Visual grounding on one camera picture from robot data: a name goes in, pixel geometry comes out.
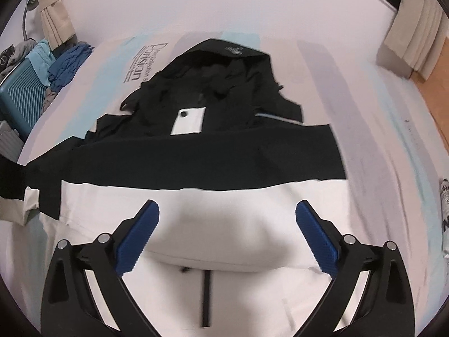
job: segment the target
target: mattress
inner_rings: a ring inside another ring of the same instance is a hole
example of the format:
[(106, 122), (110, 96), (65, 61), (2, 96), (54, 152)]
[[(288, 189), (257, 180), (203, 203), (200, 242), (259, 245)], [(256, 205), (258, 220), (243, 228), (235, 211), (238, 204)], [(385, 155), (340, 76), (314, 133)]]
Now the mattress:
[[(336, 217), (337, 226), (363, 243), (382, 245), (394, 240), (399, 245), (412, 287), (418, 333), (449, 294), (441, 252), (438, 190), (439, 178), (449, 175), (448, 154), (414, 84), (346, 49), (235, 32), (154, 33), (105, 42), (38, 120), (19, 163), (26, 164), (70, 136), (84, 137), (87, 130), (95, 130), (96, 119), (104, 113), (123, 115), (121, 101), (141, 82), (208, 38), (269, 53), (275, 79), (284, 86), (281, 93), (301, 104), (304, 124), (331, 125), (349, 188), (349, 211)], [(0, 272), (34, 325), (40, 323), (43, 282), (57, 241), (91, 242), (111, 227), (106, 220), (102, 224), (89, 217), (67, 216), (56, 221), (37, 210), (31, 211), (25, 227), (1, 223)], [(169, 270), (172, 267), (143, 256), (124, 280), (162, 335), (181, 331), (189, 336), (192, 330), (198, 331), (193, 322), (198, 316), (180, 300), (192, 298), (189, 293), (200, 287), (197, 280), (201, 275), (193, 270), (182, 278), (179, 272)], [(229, 330), (215, 317), (217, 335), (248, 335), (250, 326), (244, 320), (257, 326), (254, 333), (259, 336), (287, 335), (290, 328), (304, 322), (329, 283), (327, 276), (314, 268), (230, 274), (236, 273), (216, 275), (222, 292), (234, 290), (223, 298), (227, 302), (221, 306), (221, 314), (227, 315), (231, 301), (239, 300), (240, 307), (227, 316), (235, 318), (241, 330)], [(165, 282), (169, 278), (170, 285), (190, 285), (189, 291), (168, 288)], [(98, 290), (93, 289), (105, 321), (113, 325)], [(351, 319), (362, 290), (360, 283), (341, 323)], [(270, 308), (261, 307), (269, 305), (273, 295), (296, 297), (278, 297)]]

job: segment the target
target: bed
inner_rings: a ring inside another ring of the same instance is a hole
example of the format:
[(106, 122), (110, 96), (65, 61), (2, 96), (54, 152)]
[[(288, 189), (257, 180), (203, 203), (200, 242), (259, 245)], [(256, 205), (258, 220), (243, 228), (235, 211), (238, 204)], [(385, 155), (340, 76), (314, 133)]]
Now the bed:
[[(104, 113), (123, 115), (120, 103), (142, 81), (208, 38), (269, 53), (275, 78), (284, 86), (282, 94), (302, 105), (304, 124), (331, 124), (349, 184), (348, 212), (344, 216), (335, 214), (331, 220), (343, 234), (354, 234), (366, 244), (394, 240), (399, 245), (412, 287), (416, 330), (420, 332), (449, 294), (447, 265), (441, 252), (438, 191), (439, 178), (449, 176), (448, 154), (414, 84), (364, 62), (347, 49), (235, 32), (161, 32), (105, 42), (96, 47), (75, 79), (39, 119), (19, 163), (26, 164), (70, 136), (84, 137), (87, 130), (95, 130), (96, 119)], [(146, 59), (140, 73), (136, 64), (142, 62), (142, 57)], [(117, 222), (73, 217), (70, 212), (56, 221), (37, 210), (31, 210), (30, 218), (25, 227), (2, 224), (0, 272), (17, 304), (39, 327), (40, 295), (58, 240), (66, 238), (73, 244), (91, 242), (99, 233), (113, 231)], [(168, 325), (188, 335), (195, 328), (186, 327), (191, 322), (185, 321), (187, 317), (182, 312), (163, 317), (163, 311), (175, 305), (173, 299), (167, 298), (168, 302), (158, 309), (162, 314), (157, 316), (154, 305), (145, 302), (145, 298), (154, 295), (156, 285), (161, 285), (156, 277), (151, 283), (153, 288), (142, 288), (149, 265), (156, 267), (151, 257), (143, 256), (136, 270), (124, 276), (132, 295), (151, 320), (159, 321), (160, 325), (155, 326), (162, 335), (173, 332), (166, 329)], [(295, 325), (300, 325), (329, 279), (313, 269), (279, 272), (281, 275), (267, 276), (259, 287), (267, 287), (271, 277), (295, 279), (298, 287), (294, 294), (298, 299), (288, 303)], [(313, 287), (306, 291), (300, 287), (304, 283)], [(346, 321), (350, 320), (362, 290), (363, 278), (347, 310)], [(251, 292), (256, 304), (267, 297), (257, 288)], [(101, 300), (95, 288), (94, 295), (97, 302)], [(105, 321), (114, 325), (105, 305), (100, 310)], [(260, 315), (272, 313), (270, 309), (257, 308), (251, 313), (257, 314), (255, 311)], [(273, 326), (274, 319), (257, 318), (257, 335), (286, 333)]]

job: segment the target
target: metal pin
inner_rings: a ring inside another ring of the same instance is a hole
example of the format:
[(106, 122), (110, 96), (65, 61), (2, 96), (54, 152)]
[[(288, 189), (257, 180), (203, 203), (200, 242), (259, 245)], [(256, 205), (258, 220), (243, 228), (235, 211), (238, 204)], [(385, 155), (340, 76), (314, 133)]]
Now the metal pin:
[(103, 233), (98, 236), (98, 242), (100, 243), (106, 243), (111, 239), (111, 236), (108, 233)]
[(388, 241), (388, 242), (387, 242), (387, 248), (388, 248), (390, 251), (394, 251), (394, 250), (396, 250), (397, 245), (396, 245), (396, 243), (394, 243), (393, 241)]
[(64, 248), (66, 248), (67, 244), (68, 244), (68, 242), (66, 240), (60, 240), (58, 242), (58, 248), (59, 249), (64, 249)]
[(356, 238), (351, 234), (345, 235), (343, 239), (347, 244), (354, 244), (357, 241)]

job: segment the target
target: beige curtain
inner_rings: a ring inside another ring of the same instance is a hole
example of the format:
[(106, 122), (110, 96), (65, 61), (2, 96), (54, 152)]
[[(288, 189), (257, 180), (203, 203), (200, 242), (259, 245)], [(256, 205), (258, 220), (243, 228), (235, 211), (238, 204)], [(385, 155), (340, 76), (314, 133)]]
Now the beige curtain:
[(75, 34), (62, 0), (39, 0), (39, 11), (43, 33), (52, 50)]
[(448, 28), (449, 19), (437, 0), (402, 0), (384, 43), (427, 80)]

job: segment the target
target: wall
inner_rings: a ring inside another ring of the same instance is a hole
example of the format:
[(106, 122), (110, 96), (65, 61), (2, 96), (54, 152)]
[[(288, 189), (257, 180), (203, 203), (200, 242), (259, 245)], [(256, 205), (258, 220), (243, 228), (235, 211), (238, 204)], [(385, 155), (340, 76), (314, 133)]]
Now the wall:
[[(11, 44), (17, 45), (23, 41), (22, 18), (25, 5), (26, 2), (22, 0), (0, 36), (0, 52)], [(26, 14), (25, 27), (29, 38), (34, 38), (37, 41), (43, 38), (42, 24), (37, 9)]]
[(93, 45), (163, 27), (264, 32), (338, 42), (375, 59), (394, 17), (380, 0), (63, 0), (80, 40)]

